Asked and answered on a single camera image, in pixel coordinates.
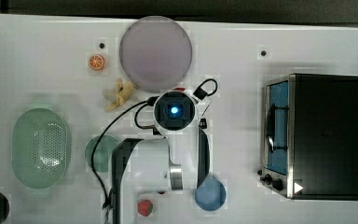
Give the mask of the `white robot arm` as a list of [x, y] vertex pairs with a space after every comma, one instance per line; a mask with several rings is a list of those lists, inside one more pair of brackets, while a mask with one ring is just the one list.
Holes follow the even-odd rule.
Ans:
[[127, 138], [111, 156], [113, 224], [135, 224], [138, 197], [159, 191], [195, 190], [210, 171], [203, 117], [210, 94], [200, 87], [154, 97], [155, 139]]

